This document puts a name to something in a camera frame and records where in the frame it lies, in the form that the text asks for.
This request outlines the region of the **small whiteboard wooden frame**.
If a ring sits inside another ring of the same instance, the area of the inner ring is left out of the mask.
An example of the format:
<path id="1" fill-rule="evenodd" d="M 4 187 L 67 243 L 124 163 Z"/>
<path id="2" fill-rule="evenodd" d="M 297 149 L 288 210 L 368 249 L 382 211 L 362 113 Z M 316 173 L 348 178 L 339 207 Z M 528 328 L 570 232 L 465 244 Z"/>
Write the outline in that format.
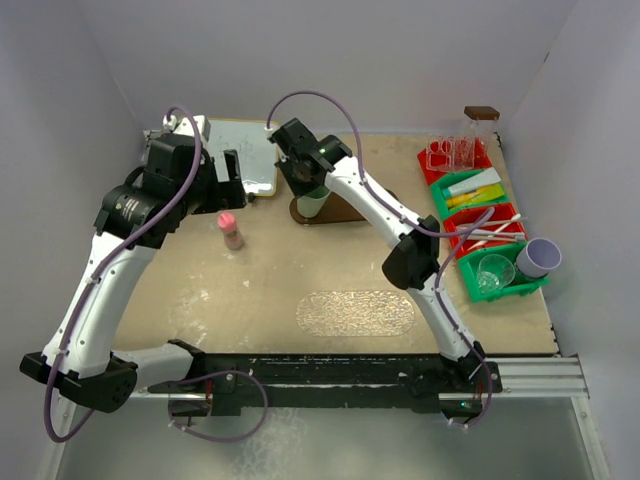
<path id="1" fill-rule="evenodd" d="M 279 159 L 279 151 L 267 140 L 264 123 L 218 118 L 209 118 L 209 122 L 207 151 L 215 159 L 218 178 L 221 181 L 229 179 L 223 151 L 236 150 L 245 192 L 260 197 L 273 196 L 276 193 L 275 163 Z"/>

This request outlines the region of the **yellow toothpaste tube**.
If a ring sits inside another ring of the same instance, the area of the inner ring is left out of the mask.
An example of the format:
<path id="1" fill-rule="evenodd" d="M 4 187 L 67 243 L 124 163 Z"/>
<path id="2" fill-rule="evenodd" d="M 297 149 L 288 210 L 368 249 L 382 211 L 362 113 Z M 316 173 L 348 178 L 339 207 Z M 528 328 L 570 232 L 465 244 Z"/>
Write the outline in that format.
<path id="1" fill-rule="evenodd" d="M 498 199 L 505 195 L 505 191 L 500 183 L 483 186 L 476 190 L 464 193 L 446 200 L 449 209 L 462 208 L 470 205 L 486 203 Z"/>

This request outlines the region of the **white grey toothpaste tube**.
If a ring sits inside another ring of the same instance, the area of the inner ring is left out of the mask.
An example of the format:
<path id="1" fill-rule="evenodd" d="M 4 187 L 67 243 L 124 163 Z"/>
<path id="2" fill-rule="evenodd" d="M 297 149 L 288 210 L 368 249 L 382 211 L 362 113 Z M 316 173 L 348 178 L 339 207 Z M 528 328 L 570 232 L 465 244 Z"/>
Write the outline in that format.
<path id="1" fill-rule="evenodd" d="M 450 174 L 442 185 L 442 193 L 446 199 L 457 197 L 501 182 L 501 177 L 493 168 Z"/>

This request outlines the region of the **green bin cups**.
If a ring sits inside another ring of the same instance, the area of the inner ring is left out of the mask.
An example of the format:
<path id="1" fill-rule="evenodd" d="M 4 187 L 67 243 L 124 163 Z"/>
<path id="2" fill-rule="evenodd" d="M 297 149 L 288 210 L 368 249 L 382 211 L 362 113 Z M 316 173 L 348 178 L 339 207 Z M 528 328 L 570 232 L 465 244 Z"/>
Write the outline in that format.
<path id="1" fill-rule="evenodd" d="M 458 260 L 471 301 L 494 301 L 505 296 L 525 296 L 549 283 L 547 277 L 532 278 L 516 266 L 524 243 L 480 249 Z"/>

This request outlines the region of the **purple plastic cup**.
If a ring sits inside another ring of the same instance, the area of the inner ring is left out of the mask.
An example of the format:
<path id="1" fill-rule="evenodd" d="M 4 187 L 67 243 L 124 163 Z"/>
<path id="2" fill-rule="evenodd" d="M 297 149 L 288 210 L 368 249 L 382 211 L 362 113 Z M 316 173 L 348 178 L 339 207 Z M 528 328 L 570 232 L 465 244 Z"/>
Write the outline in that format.
<path id="1" fill-rule="evenodd" d="M 559 247 L 546 238 L 534 238 L 526 243 L 516 257 L 515 265 L 527 277 L 541 278 L 560 266 Z"/>

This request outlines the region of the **red bin far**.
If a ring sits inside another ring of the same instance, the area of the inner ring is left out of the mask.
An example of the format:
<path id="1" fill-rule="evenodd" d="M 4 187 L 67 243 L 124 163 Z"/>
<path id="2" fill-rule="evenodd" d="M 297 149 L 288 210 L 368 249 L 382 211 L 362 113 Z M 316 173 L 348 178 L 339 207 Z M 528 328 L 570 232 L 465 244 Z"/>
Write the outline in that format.
<path id="1" fill-rule="evenodd" d="M 437 136 L 417 156 L 428 185 L 446 174 L 492 166 L 487 145 L 478 137 Z"/>

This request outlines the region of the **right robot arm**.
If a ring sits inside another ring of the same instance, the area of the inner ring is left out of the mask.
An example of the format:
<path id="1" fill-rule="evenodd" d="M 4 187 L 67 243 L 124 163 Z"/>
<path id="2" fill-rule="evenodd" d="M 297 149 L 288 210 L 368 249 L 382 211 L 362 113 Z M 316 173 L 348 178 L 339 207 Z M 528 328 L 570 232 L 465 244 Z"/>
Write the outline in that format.
<path id="1" fill-rule="evenodd" d="M 401 204 L 336 136 L 319 140 L 297 118 L 266 131 L 282 153 L 276 166 L 296 198 L 324 186 L 380 233 L 390 248 L 382 265 L 385 278 L 418 306 L 436 340 L 446 383 L 456 391 L 469 390 L 480 379 L 486 355 L 444 288 L 438 259 L 445 233 L 438 221 Z"/>

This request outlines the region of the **clear acrylic toothbrush holder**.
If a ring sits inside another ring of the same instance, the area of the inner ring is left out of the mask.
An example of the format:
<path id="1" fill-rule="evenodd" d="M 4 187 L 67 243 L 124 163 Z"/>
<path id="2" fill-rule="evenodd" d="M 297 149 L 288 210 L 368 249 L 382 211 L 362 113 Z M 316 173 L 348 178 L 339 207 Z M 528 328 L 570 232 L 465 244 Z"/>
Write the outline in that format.
<path id="1" fill-rule="evenodd" d="M 436 136 L 427 146 L 430 170 L 455 173 L 474 168 L 474 139 L 471 136 Z"/>

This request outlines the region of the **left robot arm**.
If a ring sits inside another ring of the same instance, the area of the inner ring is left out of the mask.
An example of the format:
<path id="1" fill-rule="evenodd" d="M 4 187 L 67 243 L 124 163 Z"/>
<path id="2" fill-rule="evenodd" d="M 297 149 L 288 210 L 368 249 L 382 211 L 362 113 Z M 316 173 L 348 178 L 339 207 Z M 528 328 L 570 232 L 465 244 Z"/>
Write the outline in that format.
<path id="1" fill-rule="evenodd" d="M 245 206 L 238 154 L 224 151 L 228 180 L 201 153 L 185 195 L 195 153 L 191 136 L 165 133 L 151 140 L 145 165 L 109 191 L 94 226 L 89 260 L 58 331 L 40 352 L 26 354 L 23 374 L 55 387 L 68 400 L 103 413 L 119 409 L 141 388 L 173 382 L 184 392 L 202 387 L 204 353 L 181 340 L 146 350 L 115 351 L 112 344 L 142 273 L 190 214 Z"/>

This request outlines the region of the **clear jar brown lid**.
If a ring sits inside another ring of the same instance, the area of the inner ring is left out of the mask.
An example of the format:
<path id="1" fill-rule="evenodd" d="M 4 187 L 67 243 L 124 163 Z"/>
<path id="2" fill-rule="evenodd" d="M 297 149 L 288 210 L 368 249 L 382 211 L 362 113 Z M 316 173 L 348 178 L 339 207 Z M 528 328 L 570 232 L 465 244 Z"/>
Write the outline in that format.
<path id="1" fill-rule="evenodd" d="M 488 168 L 490 166 L 488 150 L 497 128 L 500 112 L 491 106 L 468 105 L 464 107 L 464 115 L 468 119 L 468 129 L 474 139 L 474 167 Z"/>

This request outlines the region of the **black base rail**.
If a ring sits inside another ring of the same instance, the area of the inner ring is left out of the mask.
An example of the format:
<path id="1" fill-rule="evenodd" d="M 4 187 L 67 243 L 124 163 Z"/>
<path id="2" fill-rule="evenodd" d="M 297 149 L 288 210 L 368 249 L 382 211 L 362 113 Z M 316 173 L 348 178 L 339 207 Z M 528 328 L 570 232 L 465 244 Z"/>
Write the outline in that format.
<path id="1" fill-rule="evenodd" d="M 213 416 L 248 407 L 408 409 L 478 415 L 503 389 L 495 362 L 457 367 L 438 354 L 202 354 L 184 385 L 150 387 L 173 401 L 207 400 Z"/>

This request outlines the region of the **clear plastic cup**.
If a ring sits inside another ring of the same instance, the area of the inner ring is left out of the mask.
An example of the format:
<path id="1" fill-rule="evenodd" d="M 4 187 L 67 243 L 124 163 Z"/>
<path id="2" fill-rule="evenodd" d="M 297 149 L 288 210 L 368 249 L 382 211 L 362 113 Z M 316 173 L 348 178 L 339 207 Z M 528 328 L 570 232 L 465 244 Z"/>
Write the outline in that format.
<path id="1" fill-rule="evenodd" d="M 515 267 L 505 256 L 484 256 L 476 272 L 476 282 L 481 293 L 498 291 L 508 286 L 515 278 Z"/>

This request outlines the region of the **green plastic cup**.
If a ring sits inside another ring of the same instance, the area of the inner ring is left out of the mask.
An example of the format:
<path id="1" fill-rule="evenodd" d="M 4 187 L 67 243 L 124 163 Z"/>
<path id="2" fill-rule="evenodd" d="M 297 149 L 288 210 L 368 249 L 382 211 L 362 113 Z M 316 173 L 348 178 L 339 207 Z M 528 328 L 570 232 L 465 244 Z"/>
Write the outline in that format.
<path id="1" fill-rule="evenodd" d="M 320 186 L 308 194 L 299 197 L 296 201 L 297 213 L 305 219 L 316 217 L 330 193 L 331 191 L 327 187 Z"/>

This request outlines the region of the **textured clear oval mat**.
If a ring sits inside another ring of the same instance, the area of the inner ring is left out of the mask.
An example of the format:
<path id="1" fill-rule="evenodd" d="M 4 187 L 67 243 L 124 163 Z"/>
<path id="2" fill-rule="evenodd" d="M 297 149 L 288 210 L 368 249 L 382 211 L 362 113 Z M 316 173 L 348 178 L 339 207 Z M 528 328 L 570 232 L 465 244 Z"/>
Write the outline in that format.
<path id="1" fill-rule="evenodd" d="M 317 291 L 296 306 L 296 321 L 314 337 L 396 337 L 414 324 L 412 303 L 388 290 Z"/>

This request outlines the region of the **pink cap bottle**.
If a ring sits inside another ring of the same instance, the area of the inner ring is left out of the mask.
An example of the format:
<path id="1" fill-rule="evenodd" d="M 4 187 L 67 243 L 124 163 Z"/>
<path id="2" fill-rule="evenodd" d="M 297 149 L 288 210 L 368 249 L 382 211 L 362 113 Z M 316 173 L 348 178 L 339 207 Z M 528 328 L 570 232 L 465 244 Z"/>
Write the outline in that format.
<path id="1" fill-rule="evenodd" d="M 226 246 L 230 250 L 242 248 L 244 239 L 238 228 L 237 220 L 232 213 L 221 213 L 217 218 L 217 225 L 224 237 Z"/>

